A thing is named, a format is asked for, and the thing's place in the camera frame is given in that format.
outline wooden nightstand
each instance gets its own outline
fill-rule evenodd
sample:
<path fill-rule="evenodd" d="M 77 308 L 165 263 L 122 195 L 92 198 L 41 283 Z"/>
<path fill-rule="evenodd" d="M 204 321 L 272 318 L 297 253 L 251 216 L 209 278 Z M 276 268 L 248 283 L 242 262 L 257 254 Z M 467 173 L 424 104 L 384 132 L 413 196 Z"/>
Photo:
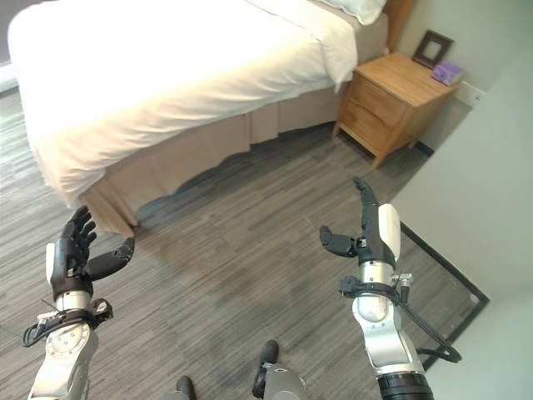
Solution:
<path fill-rule="evenodd" d="M 431 70 L 395 53 L 357 67 L 333 129 L 342 129 L 373 153 L 374 168 L 409 143 L 415 146 L 457 86 L 431 78 Z"/>

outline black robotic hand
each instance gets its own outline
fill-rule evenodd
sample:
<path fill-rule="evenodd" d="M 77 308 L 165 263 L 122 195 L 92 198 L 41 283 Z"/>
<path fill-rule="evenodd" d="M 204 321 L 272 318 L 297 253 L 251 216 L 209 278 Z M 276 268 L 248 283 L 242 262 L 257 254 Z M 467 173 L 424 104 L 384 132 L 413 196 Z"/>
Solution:
<path fill-rule="evenodd" d="M 361 219 L 362 235 L 354 239 L 347 235 L 332 233 L 328 227 L 320 228 L 322 246 L 341 257 L 359 257 L 359 265 L 367 262 L 383 261 L 396 267 L 394 253 L 380 235 L 380 203 L 371 187 L 360 177 L 353 182 L 361 194 L 363 213 Z"/>
<path fill-rule="evenodd" d="M 96 223 L 87 207 L 80 207 L 65 224 L 55 243 L 53 270 L 50 276 L 53 298 L 65 292 L 83 290 L 92 295 L 92 281 L 107 277 L 124 268 L 133 255 L 132 237 L 116 250 L 89 260 L 89 247 L 96 239 Z"/>

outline pillow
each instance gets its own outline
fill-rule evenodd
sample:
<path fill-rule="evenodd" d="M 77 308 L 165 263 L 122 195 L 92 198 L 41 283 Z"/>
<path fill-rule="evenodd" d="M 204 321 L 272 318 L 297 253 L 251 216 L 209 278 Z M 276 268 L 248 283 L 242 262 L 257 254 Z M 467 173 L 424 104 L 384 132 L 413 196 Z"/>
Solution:
<path fill-rule="evenodd" d="M 356 17 L 361 25 L 374 23 L 385 7 L 386 0 L 321 0 L 346 14 Z"/>

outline beige bed skirt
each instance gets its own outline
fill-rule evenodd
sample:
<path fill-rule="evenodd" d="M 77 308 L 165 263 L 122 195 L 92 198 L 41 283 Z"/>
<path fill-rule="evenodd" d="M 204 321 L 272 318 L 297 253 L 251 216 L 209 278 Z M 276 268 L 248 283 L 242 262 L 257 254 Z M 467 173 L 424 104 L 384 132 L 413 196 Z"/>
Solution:
<path fill-rule="evenodd" d="M 133 236 L 137 211 L 172 195 L 183 183 L 219 165 L 232 154 L 279 133 L 334 121 L 346 86 L 268 104 L 254 112 L 181 132 L 107 169 L 82 195 L 100 230 Z"/>

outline drawer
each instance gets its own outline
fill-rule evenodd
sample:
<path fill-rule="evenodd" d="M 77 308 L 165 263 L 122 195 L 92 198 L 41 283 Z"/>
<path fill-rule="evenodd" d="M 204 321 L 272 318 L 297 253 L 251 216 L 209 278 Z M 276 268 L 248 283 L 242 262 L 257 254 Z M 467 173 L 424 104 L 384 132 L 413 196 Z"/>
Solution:
<path fill-rule="evenodd" d="M 400 121 L 407 109 L 407 105 L 401 100 L 361 75 L 354 77 L 350 89 L 349 99 L 358 103 L 358 107 L 365 108 L 389 128 L 394 127 Z"/>
<path fill-rule="evenodd" d="M 379 151 L 385 146 L 391 131 L 391 128 L 375 113 L 352 100 L 348 100 L 340 123 L 351 131 L 348 132 L 351 136 L 358 141 L 361 140 L 361 144 L 371 152 Z"/>

